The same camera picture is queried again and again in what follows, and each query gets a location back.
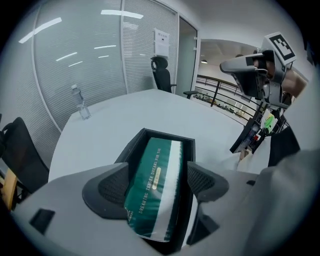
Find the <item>chair headrest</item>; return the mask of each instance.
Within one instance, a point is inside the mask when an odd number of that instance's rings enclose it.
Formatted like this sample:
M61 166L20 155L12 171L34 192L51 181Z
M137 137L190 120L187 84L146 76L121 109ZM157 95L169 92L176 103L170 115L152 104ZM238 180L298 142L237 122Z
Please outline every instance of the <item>chair headrest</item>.
M151 58L151 68L153 71L156 69L165 69L168 67L168 61L164 57L155 56Z

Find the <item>human hand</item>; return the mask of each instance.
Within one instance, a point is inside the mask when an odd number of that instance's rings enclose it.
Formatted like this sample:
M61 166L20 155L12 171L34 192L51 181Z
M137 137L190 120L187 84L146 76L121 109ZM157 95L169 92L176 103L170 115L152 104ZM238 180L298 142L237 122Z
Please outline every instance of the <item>human hand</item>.
M255 67L259 67L259 62L257 60L255 60L253 64ZM267 77L272 78L275 74L275 64L271 61L266 61L266 68L268 70ZM294 97L298 97L306 85L307 82L298 73L292 69L287 69L281 87L285 92Z

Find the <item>black square sticker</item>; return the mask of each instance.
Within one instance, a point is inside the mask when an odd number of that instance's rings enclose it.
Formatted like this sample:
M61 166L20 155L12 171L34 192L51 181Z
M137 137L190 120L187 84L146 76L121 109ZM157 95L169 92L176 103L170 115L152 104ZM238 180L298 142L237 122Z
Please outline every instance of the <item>black square sticker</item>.
M273 43L275 48L277 48L284 61L296 56L281 34L270 37L269 40Z

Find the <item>green tissue package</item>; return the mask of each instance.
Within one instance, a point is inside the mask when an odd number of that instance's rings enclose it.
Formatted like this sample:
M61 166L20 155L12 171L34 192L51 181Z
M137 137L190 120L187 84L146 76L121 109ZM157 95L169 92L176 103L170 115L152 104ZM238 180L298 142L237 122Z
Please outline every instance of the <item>green tissue package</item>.
M179 210L183 143L150 138L126 192L128 224L142 238L169 242Z

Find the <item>white paper notice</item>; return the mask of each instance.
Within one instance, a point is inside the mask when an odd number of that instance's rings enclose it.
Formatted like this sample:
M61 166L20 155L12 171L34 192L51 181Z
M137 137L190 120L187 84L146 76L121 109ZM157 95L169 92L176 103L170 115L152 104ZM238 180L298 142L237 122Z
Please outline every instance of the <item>white paper notice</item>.
M154 29L154 53L155 55L169 57L170 34L159 29Z

